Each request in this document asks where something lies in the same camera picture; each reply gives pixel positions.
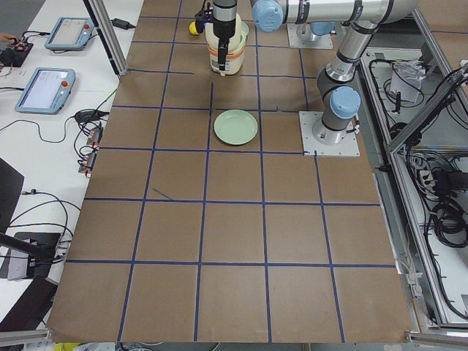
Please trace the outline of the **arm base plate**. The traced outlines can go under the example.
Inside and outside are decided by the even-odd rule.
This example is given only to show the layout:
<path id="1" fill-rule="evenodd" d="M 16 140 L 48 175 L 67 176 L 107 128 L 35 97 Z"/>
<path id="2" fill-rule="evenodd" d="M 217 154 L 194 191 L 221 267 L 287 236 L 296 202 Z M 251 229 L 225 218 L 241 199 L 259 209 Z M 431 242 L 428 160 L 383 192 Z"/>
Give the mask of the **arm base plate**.
<path id="1" fill-rule="evenodd" d="M 291 48 L 331 50 L 333 48 L 331 32 L 334 29 L 334 22 L 288 24 L 289 45 Z"/>
<path id="2" fill-rule="evenodd" d="M 358 141 L 349 122 L 346 129 L 332 131 L 322 123 L 323 112 L 300 111 L 299 120 L 303 154 L 306 156 L 359 157 Z"/>

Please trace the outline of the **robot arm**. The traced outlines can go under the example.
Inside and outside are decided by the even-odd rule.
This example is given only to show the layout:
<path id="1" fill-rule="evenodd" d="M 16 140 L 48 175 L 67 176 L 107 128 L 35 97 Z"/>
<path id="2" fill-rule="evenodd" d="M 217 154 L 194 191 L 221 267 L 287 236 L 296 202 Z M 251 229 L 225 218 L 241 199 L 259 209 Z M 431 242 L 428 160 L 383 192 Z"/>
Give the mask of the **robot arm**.
<path id="1" fill-rule="evenodd" d="M 352 87 L 329 79 L 320 50 L 254 47 L 257 75 L 228 75 L 256 93 L 255 110 L 236 104 L 214 121 L 216 137 L 228 147 L 258 142 L 264 153 L 357 157 L 362 105 Z"/>
<path id="2" fill-rule="evenodd" d="M 237 1 L 212 1 L 195 14 L 194 28 L 203 33 L 213 26 L 214 35 L 227 45 L 235 35 Z M 271 33 L 286 23 L 316 22 L 357 23 L 368 21 L 375 26 L 402 19 L 418 5 L 417 1 L 252 1 L 256 27 Z"/>

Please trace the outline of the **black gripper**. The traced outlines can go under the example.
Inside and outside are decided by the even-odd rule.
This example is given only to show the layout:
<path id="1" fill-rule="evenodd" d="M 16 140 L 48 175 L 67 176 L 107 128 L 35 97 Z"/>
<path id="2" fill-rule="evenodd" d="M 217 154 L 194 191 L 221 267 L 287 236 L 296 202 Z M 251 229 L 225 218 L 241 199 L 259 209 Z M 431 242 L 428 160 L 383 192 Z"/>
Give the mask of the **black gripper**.
<path id="1" fill-rule="evenodd" d="M 226 70 L 229 39 L 235 34 L 235 22 L 237 14 L 236 1 L 213 1 L 211 6 L 205 7 L 195 14 L 197 29 L 201 29 L 202 23 L 212 23 L 214 34 L 219 38 L 218 65 L 220 71 Z"/>

